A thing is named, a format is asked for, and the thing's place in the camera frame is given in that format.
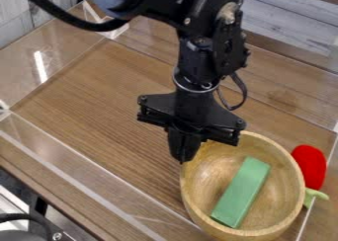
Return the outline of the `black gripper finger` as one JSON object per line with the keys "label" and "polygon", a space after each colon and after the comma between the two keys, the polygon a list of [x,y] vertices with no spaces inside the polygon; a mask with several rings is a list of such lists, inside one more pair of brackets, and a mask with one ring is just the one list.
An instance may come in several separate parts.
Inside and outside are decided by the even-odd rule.
{"label": "black gripper finger", "polygon": [[184,141],[184,157],[183,157],[183,160],[185,162],[192,160],[192,158],[196,154],[196,151],[200,147],[200,143],[201,143],[201,138],[200,138],[199,135],[189,135],[185,138],[185,141]]}
{"label": "black gripper finger", "polygon": [[179,163],[185,161],[185,134],[175,129],[168,131],[168,151]]}

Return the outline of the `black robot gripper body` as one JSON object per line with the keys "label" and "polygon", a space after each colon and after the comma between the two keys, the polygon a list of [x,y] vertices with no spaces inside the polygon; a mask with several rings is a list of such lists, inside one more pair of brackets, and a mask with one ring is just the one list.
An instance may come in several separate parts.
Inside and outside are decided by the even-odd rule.
{"label": "black robot gripper body", "polygon": [[216,103],[212,93],[175,90],[137,98],[137,120],[164,129],[175,128],[207,139],[236,146],[245,122]]}

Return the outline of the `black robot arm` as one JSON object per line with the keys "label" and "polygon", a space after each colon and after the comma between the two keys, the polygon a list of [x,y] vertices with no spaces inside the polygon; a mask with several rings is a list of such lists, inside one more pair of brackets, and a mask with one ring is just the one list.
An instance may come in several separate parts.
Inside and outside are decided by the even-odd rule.
{"label": "black robot arm", "polygon": [[175,90],[140,96],[137,114],[138,121],[165,130],[171,156],[181,163],[191,161],[208,140],[236,145],[245,122],[232,114],[240,106],[228,104],[219,86],[229,78],[241,94],[248,94],[237,76],[249,56],[241,29],[243,0],[92,1],[117,20],[142,16],[175,29]]}

